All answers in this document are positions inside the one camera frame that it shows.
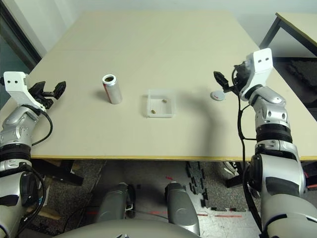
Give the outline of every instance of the white wall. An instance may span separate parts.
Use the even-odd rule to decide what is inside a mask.
[[[317,0],[4,0],[4,2],[7,5],[13,3],[17,5],[12,6],[10,10],[14,15],[21,15],[19,11],[22,12],[25,21],[29,24],[25,32],[28,36],[35,35],[38,38],[36,40],[34,36],[29,37],[32,38],[34,45],[38,45],[37,48],[41,49],[42,55],[52,48],[64,31],[86,10],[228,10],[234,14],[257,44],[261,42],[274,21],[275,12],[317,13]],[[26,24],[22,23],[19,17],[16,18],[21,26]],[[282,29],[277,33],[270,47],[275,56],[314,56]]]

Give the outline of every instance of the cable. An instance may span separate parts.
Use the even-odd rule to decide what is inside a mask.
[[[32,173],[39,179],[39,181],[42,185],[43,197],[42,197],[41,203],[34,210],[34,212],[31,215],[29,215],[29,217],[27,218],[24,225],[22,225],[22,227],[18,230],[16,236],[19,236],[19,234],[34,220],[34,218],[37,216],[37,214],[40,212],[41,208],[43,207],[45,199],[46,199],[46,185],[45,185],[41,175],[34,168],[32,168],[32,167],[30,167],[30,168],[31,168]]]
[[[88,208],[88,207],[99,207],[99,206],[85,206],[85,207],[80,207],[80,208],[78,208],[78,209],[76,209],[72,214],[70,214],[69,215],[69,217],[67,218],[67,220],[66,220],[66,222],[65,222],[65,224],[64,224],[64,227],[63,227],[63,233],[65,232],[65,230],[66,230],[66,227],[67,227],[67,224],[68,224],[68,222],[69,222],[69,220],[70,220],[70,218],[72,217],[72,216],[74,216],[78,211],[80,211],[80,210],[83,210],[83,209],[85,209],[85,208]]]
[[[251,195],[249,188],[248,188],[248,182],[247,182],[246,177],[247,177],[247,171],[249,170],[249,168],[250,168],[250,165],[248,165],[246,167],[246,169],[243,171],[243,175],[242,175],[242,185],[243,185],[244,196],[246,197],[248,208],[249,208],[255,222],[257,223],[260,231],[262,232],[261,218],[259,216],[257,207],[255,206],[252,195]]]
[[[47,134],[43,139],[38,140],[37,142],[32,143],[32,146],[37,145],[37,144],[41,143],[42,141],[45,141],[45,140],[51,135],[51,133],[52,133],[52,131],[53,131],[53,122],[52,122],[50,116],[49,116],[46,112],[44,112],[44,111],[42,111],[42,110],[39,110],[39,109],[36,109],[36,108],[34,108],[34,107],[30,106],[30,105],[22,105],[22,106],[31,109],[31,110],[34,111],[35,113],[43,114],[43,115],[46,117],[46,119],[49,121],[49,123],[50,123],[50,130],[49,130],[48,134]]]
[[[63,231],[62,231],[62,232],[65,233],[67,224],[68,224],[68,222],[69,222],[69,220],[70,220],[70,218],[71,218],[72,216],[74,216],[78,211],[83,210],[83,209],[88,208],[88,207],[99,207],[99,206],[85,206],[85,207],[80,207],[80,208],[76,209],[76,210],[75,210],[72,214],[70,214],[70,216],[67,218],[67,220],[66,220],[66,222],[65,222],[65,224],[64,224],[64,227],[63,227]],[[160,216],[160,215],[157,215],[157,214],[152,214],[152,213],[150,213],[150,212],[143,212],[143,211],[138,211],[138,210],[130,210],[130,211],[131,211],[131,212],[142,213],[142,214],[146,214],[146,215],[157,216],[157,217],[161,217],[161,218],[164,218],[164,219],[168,219],[167,217]]]
[[[46,117],[46,119],[49,121],[49,123],[50,123],[50,131],[48,132],[48,134],[47,134],[43,139],[38,140],[37,142],[32,143],[32,146],[37,145],[37,144],[41,143],[42,141],[45,141],[45,140],[51,135],[51,133],[52,133],[52,131],[53,131],[53,122],[52,122],[50,116],[49,116],[46,112],[44,112],[44,111],[42,111],[42,110],[40,110],[40,111],[41,111],[41,113]]]
[[[231,74],[231,80],[232,80],[232,83],[233,85],[236,87],[236,91],[239,92],[238,90],[238,87],[237,87],[237,84],[234,80],[234,72],[236,71],[236,68],[234,68],[234,70],[232,71],[232,74]],[[256,222],[256,224],[258,225],[259,227],[259,230],[262,232],[262,224],[261,224],[261,218],[259,216],[259,213],[258,213],[258,210],[257,210],[257,207],[255,206],[255,203],[254,203],[254,200],[252,198],[252,195],[250,194],[250,191],[249,191],[249,188],[248,188],[248,180],[246,178],[247,176],[247,172],[249,170],[249,167],[250,165],[248,165],[246,167],[246,152],[245,152],[245,144],[244,144],[244,140],[256,140],[256,139],[252,139],[252,138],[246,138],[244,135],[243,135],[243,132],[242,132],[242,127],[241,127],[241,118],[242,118],[242,114],[243,114],[243,111],[248,108],[250,105],[247,105],[245,106],[243,109],[241,109],[241,101],[240,101],[240,96],[239,96],[239,93],[237,94],[237,97],[238,97],[238,119],[237,119],[237,128],[238,128],[238,135],[239,135],[239,138],[241,140],[241,144],[242,144],[242,170],[243,170],[243,174],[242,174],[242,185],[243,185],[243,192],[244,192],[244,196],[246,198],[246,201],[247,201],[247,204],[248,204],[248,208]]]

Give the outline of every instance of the small plastic box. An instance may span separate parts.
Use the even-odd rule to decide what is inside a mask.
[[[171,118],[176,111],[176,97],[172,90],[150,89],[147,115],[150,118]]]

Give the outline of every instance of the table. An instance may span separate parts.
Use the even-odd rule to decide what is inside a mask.
[[[50,91],[67,83],[49,115],[52,135],[32,148],[34,159],[134,159],[241,161],[237,97],[210,98],[221,87],[213,71],[231,76],[233,65],[258,50],[225,11],[96,11],[83,14],[30,74]],[[106,100],[102,77],[117,76],[122,103]],[[302,160],[317,160],[317,123],[273,70],[267,84],[287,100],[292,136]],[[148,89],[174,89],[176,115],[146,118]],[[16,107],[9,100],[1,120]],[[255,137],[255,115],[243,115],[246,137]],[[49,130],[45,119],[34,141]],[[254,141],[246,141],[248,159]]]
[[[260,44],[260,49],[267,48],[279,28],[302,43],[317,56],[317,14],[277,12],[276,19]]]

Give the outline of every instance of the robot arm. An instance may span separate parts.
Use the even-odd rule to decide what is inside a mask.
[[[285,99],[265,86],[273,66],[270,49],[254,52],[235,65],[234,86],[214,72],[224,92],[233,91],[256,113],[257,144],[245,171],[249,185],[261,193],[262,237],[316,237],[317,209],[301,199],[305,177],[292,143]]]
[[[18,107],[3,121],[0,132],[0,237],[15,237],[20,221],[27,225],[27,207],[38,202],[38,173],[32,169],[31,136],[40,114],[46,114],[53,101],[59,98],[66,83],[59,83],[53,92],[43,92],[45,82],[28,89],[26,74],[5,72],[1,83],[17,102]]]

